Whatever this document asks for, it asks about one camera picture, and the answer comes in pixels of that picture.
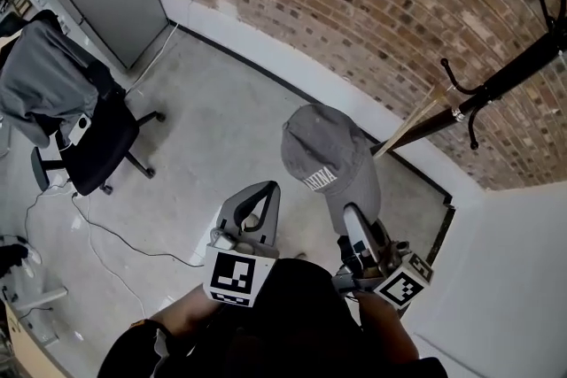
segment gray jacket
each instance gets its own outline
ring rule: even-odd
[[[41,148],[49,146],[50,138],[34,114],[62,119],[60,130],[68,143],[81,115],[92,118],[97,106],[97,89],[79,69],[94,61],[49,24],[28,24],[0,71],[0,113]]]

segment white wall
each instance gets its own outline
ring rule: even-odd
[[[227,1],[220,2],[222,12],[192,0],[161,0],[161,3],[170,19],[346,113],[378,140],[388,139],[402,122],[371,96],[300,50],[239,21],[237,8]],[[465,206],[483,195],[478,184],[429,141],[423,139],[397,152],[448,191],[454,205]]]
[[[478,376],[563,377],[566,246],[567,182],[488,193],[457,211],[404,323]]]

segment white baseboard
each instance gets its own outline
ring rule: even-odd
[[[401,125],[399,117],[350,82],[303,52],[239,21],[236,7],[228,8],[230,5],[223,2],[224,12],[220,12],[192,0],[161,0],[161,3],[171,20],[262,66],[321,103],[346,113],[376,139],[388,139]],[[455,206],[468,205],[484,194],[472,178],[426,139],[396,152],[449,192]]]

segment gray baseball cap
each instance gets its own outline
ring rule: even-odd
[[[283,124],[283,165],[291,176],[324,194],[339,235],[347,235],[345,206],[355,204],[374,223],[380,186],[369,144],[344,113],[323,104],[300,107]]]

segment white cable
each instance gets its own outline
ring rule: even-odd
[[[61,150],[59,150],[59,153],[60,153],[61,151],[67,150],[68,148],[71,148],[73,145],[74,145],[74,143],[70,142],[65,148],[62,148]]]
[[[167,46],[167,43],[169,42],[169,39],[172,37],[172,35],[174,34],[175,30],[177,30],[177,28],[179,27],[179,24],[175,24],[174,29],[171,31],[171,33],[169,34],[169,36],[166,39],[166,42],[164,42],[163,46],[161,46],[161,49],[159,50],[158,54],[156,55],[156,57],[153,58],[153,60],[150,62],[150,64],[144,69],[144,71],[142,72],[142,74],[140,74],[140,77],[138,77],[136,79],[136,81],[130,86],[130,88],[128,90],[126,90],[126,96],[128,96],[128,94],[136,88],[136,86],[142,81],[142,79],[144,78],[144,76],[148,73],[148,71],[150,71],[150,68],[153,66],[154,63],[156,63],[158,61],[158,58],[161,57],[161,54],[163,54],[164,49]]]
[[[63,189],[67,185],[67,183],[70,183],[70,181],[67,180],[63,186],[60,186],[58,184],[52,184],[39,197],[55,197],[55,196],[63,196],[65,194],[71,194],[70,192],[65,192],[65,193],[64,192],[57,192],[55,194],[49,194],[49,195],[45,194],[50,189],[54,189],[54,188]],[[72,191],[74,190],[73,184],[71,184],[71,190]]]
[[[71,194],[72,192],[75,192],[75,188],[74,188],[73,186],[71,186],[71,189],[68,190],[67,192],[58,192],[57,194],[43,195],[42,198],[46,198],[46,197],[57,197],[57,196],[66,196],[67,194]]]
[[[105,265],[105,262],[100,258],[100,255],[98,255],[98,252],[97,252],[97,250],[95,249],[95,246],[92,243],[92,226],[90,225],[90,222],[89,222],[89,212],[90,212],[90,196],[89,196],[89,208],[87,209],[87,217],[85,218],[85,220],[87,221],[87,226],[89,227],[89,246],[90,246],[90,248],[92,249],[94,254],[97,256],[98,261],[105,268],[105,270],[108,273],[112,274],[117,279],[119,279],[122,282],[122,284],[124,285],[124,287],[126,287],[126,289],[130,293],[132,293],[132,295],[138,300],[138,303],[140,303],[140,307],[142,308],[142,315],[144,316],[144,319],[146,319],[145,309],[144,309],[144,304],[142,303],[142,299],[140,299],[140,297],[124,282],[124,279],[122,279],[112,269],[110,269],[107,265]]]

